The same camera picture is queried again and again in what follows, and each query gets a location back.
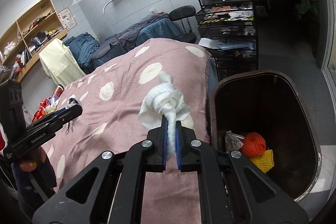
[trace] pink blanket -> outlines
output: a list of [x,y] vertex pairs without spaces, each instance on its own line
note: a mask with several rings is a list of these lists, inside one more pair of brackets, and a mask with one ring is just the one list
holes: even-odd
[[[159,84],[161,70],[174,77],[174,86],[191,107],[182,125],[205,140],[207,64],[208,55],[198,45],[153,38],[67,86],[58,109],[74,94],[83,114],[73,131],[66,135],[65,125],[43,145],[56,173],[55,191],[103,151],[120,153],[146,139],[138,113],[147,92]],[[146,174],[142,223],[201,223],[197,174],[179,172],[176,156],[164,173]]]

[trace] knotted white cloth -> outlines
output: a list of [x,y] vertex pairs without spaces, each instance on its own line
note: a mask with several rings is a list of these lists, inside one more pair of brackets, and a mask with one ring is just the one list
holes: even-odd
[[160,71],[159,83],[145,96],[138,118],[147,130],[160,127],[162,115],[167,118],[167,160],[169,160],[176,153],[176,121],[185,120],[190,114],[190,107],[184,103],[183,94],[173,86],[173,77],[169,73]]

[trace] metal bolt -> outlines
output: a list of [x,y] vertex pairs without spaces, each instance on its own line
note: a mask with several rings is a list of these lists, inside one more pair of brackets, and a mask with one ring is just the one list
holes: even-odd
[[233,150],[233,151],[231,152],[231,156],[232,156],[232,158],[238,159],[238,158],[240,158],[240,157],[242,156],[242,154],[241,154],[241,152],[238,151],[238,150]]
[[101,154],[101,157],[105,160],[108,160],[112,158],[112,152],[111,151],[105,151],[103,154]]
[[199,146],[201,146],[201,141],[199,141],[199,140],[192,140],[191,141],[191,145],[192,146],[194,146],[194,147],[199,147]]
[[144,140],[144,141],[141,143],[141,145],[142,145],[143,147],[150,147],[150,146],[152,146],[152,141],[150,141],[150,140]]

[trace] trash can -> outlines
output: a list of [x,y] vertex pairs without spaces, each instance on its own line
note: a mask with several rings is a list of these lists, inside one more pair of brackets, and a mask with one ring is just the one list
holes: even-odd
[[263,70],[220,81],[210,98],[211,145],[225,151],[226,131],[258,132],[273,150],[266,173],[296,202],[320,174],[321,151],[309,112],[295,84],[281,72]]

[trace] poster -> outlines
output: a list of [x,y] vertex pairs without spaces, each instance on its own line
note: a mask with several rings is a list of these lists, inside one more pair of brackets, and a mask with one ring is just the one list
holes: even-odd
[[77,26],[77,22],[72,15],[69,7],[66,7],[64,10],[60,11],[58,13],[58,17],[61,20],[63,27],[67,29],[67,31]]

